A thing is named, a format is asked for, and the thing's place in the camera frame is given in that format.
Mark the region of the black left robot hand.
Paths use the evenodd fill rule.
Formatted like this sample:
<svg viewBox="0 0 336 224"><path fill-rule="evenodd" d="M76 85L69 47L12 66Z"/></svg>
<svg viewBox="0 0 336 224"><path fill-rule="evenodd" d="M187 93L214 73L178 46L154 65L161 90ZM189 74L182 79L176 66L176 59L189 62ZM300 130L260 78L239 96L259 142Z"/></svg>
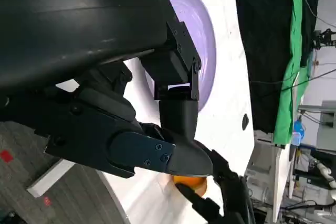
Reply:
<svg viewBox="0 0 336 224"><path fill-rule="evenodd" d="M170 0L1 0L1 121L47 154L123 178L206 177L202 63Z"/></svg>

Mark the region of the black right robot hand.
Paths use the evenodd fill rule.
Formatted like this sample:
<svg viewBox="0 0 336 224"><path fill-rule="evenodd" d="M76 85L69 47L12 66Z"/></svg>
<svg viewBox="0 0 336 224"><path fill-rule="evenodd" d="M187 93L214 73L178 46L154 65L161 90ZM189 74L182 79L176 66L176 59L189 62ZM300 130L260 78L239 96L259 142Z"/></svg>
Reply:
<svg viewBox="0 0 336 224"><path fill-rule="evenodd" d="M207 223L255 223L253 205L243 176L229 168L229 163L215 150L209 150L196 141L210 157L213 163L215 183L220 187L223 198L223 212L210 198L202 198L192 188L181 183L176 184L179 192L192 204L192 208L202 216Z"/></svg>

